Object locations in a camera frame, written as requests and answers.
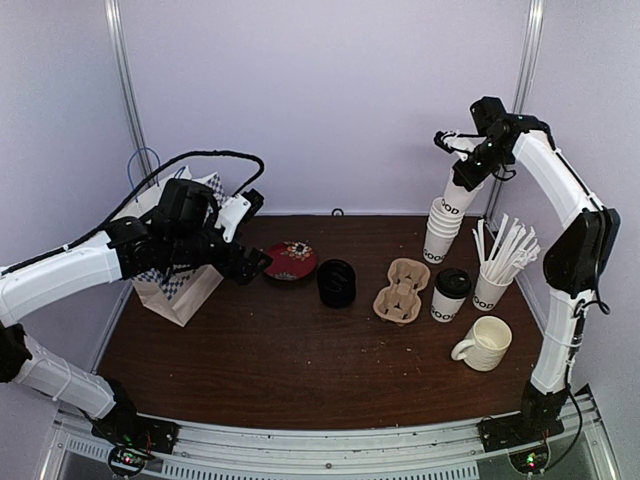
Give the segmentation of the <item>brown cardboard cup carrier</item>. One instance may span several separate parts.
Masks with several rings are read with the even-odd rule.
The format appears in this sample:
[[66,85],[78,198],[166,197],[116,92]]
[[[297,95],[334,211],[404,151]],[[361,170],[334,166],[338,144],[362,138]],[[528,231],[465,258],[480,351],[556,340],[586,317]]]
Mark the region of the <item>brown cardboard cup carrier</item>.
[[389,285],[381,289],[374,302],[374,313],[383,321],[405,326],[414,322],[421,310],[419,296],[431,277],[422,262],[409,258],[393,260],[387,271]]

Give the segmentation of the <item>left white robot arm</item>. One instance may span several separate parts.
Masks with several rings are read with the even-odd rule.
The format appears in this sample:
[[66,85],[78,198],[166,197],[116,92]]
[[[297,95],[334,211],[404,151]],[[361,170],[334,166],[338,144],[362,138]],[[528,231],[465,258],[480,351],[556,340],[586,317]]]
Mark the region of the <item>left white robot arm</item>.
[[224,279],[250,283],[271,263],[259,249],[227,238],[225,230],[199,226],[170,235],[133,217],[117,220],[77,246],[47,252],[1,274],[1,380],[21,384],[52,400],[72,404],[103,420],[123,444],[144,433],[138,415],[114,382],[52,352],[23,325],[24,319],[104,285],[128,281],[149,270],[211,267]]

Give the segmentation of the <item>stack of black lids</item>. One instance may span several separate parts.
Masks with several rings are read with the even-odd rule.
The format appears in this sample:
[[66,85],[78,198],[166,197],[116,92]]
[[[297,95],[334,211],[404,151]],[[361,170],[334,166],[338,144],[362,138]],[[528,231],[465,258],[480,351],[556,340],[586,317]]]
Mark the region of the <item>stack of black lids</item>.
[[356,272],[344,260],[324,261],[317,270],[316,281],[321,302],[330,308],[346,308],[356,298]]

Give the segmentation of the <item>white ceramic mug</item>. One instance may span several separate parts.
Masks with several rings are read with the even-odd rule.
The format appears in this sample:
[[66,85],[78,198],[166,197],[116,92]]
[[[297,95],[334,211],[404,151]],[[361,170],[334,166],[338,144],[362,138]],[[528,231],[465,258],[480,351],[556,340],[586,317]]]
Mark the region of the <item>white ceramic mug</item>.
[[463,361],[478,372],[494,370],[511,345],[509,325],[496,316],[482,316],[469,329],[465,338],[451,350],[453,361]]

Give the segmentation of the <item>blue checkered paper bag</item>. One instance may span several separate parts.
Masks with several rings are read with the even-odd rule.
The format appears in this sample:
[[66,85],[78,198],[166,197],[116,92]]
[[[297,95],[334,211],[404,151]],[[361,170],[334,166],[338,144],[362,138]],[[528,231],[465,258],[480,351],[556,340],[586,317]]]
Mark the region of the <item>blue checkered paper bag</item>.
[[[189,167],[185,166],[161,177],[157,186],[138,194],[116,214],[115,219],[141,217],[147,213],[158,204],[162,189],[172,178],[205,184],[214,191],[219,203],[227,198],[217,172],[195,178]],[[181,327],[189,322],[222,281],[223,276],[210,265],[183,272],[175,268],[171,276],[152,269],[131,279],[144,307]]]

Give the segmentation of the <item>black plastic cup lid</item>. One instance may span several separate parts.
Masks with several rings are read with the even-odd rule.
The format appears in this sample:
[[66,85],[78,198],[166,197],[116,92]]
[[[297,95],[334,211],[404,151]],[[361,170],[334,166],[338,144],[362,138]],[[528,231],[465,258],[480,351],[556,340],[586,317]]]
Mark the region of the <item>black plastic cup lid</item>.
[[437,274],[435,287],[450,298],[464,298],[471,291],[472,281],[466,270],[447,268]]

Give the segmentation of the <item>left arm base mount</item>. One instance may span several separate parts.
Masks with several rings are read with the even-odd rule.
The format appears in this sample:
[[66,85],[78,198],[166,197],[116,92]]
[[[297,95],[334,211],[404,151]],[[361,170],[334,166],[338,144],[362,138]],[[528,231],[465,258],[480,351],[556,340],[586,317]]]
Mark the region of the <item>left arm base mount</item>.
[[171,454],[179,433],[175,422],[138,415],[132,419],[86,419],[92,425],[91,433],[112,445],[106,462],[120,477],[140,474],[157,454]]

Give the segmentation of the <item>white paper coffee cup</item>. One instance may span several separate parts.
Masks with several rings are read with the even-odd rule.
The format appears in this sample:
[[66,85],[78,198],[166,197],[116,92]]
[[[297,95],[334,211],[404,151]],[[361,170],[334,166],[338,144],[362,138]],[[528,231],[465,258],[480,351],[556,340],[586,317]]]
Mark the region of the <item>white paper coffee cup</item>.
[[443,283],[434,286],[430,313],[440,323],[452,321],[471,292],[470,282]]

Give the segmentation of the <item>bundle of white wrapped straws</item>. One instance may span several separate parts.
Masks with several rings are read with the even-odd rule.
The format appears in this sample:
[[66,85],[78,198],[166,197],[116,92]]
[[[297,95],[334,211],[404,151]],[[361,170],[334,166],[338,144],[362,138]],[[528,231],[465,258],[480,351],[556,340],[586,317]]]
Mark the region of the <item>bundle of white wrapped straws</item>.
[[538,259],[541,246],[536,232],[518,218],[510,219],[504,214],[494,243],[488,247],[484,240],[485,226],[485,220],[479,219],[472,230],[480,273],[495,284],[509,284],[529,264]]

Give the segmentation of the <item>white cup holding straws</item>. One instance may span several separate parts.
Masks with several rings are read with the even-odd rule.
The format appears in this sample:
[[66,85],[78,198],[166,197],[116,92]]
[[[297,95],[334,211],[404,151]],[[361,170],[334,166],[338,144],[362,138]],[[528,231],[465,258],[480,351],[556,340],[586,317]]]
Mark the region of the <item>white cup holding straws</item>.
[[491,280],[485,270],[486,268],[484,266],[479,270],[479,276],[472,296],[472,304],[478,310],[487,312],[497,305],[508,287],[513,283],[513,280],[506,282]]

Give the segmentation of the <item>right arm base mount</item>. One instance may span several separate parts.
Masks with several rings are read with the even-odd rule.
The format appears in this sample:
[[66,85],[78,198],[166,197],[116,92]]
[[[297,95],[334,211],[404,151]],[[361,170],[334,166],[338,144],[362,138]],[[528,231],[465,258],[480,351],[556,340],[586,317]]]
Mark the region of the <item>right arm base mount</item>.
[[551,464],[549,440],[564,432],[560,420],[553,420],[538,432],[526,430],[521,414],[486,416],[477,424],[477,429],[486,453],[507,450],[512,468],[530,476],[543,473]]

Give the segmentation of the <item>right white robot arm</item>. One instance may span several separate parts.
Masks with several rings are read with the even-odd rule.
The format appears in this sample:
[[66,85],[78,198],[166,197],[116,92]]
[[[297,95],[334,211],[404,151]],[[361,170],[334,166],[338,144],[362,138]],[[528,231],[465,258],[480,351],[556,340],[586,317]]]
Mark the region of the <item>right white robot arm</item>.
[[549,125],[531,115],[509,113],[497,97],[474,102],[470,112],[481,143],[463,151],[453,166],[455,185],[472,191],[507,165],[522,165],[545,193],[563,231],[543,260],[550,306],[536,366],[526,385],[512,430],[535,440],[556,418],[569,395],[569,377],[582,344],[588,309],[609,307],[599,295],[603,274],[620,227],[556,146]]

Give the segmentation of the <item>red floral plate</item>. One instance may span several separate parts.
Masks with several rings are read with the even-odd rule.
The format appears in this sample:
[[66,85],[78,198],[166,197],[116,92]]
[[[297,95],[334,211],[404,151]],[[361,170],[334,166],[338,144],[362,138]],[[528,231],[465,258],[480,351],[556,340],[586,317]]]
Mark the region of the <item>red floral plate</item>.
[[318,265],[316,250],[303,241],[280,242],[270,246],[265,253],[272,263],[264,274],[275,280],[301,280],[313,273]]

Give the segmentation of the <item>stack of white paper cups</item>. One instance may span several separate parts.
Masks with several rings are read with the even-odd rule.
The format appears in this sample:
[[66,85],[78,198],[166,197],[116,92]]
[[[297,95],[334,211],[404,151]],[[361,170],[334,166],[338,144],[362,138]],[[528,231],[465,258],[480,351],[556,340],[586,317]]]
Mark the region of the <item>stack of white paper cups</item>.
[[443,197],[437,197],[433,201],[423,245],[423,257],[427,262],[440,264],[445,260],[463,219],[464,213],[446,204]]

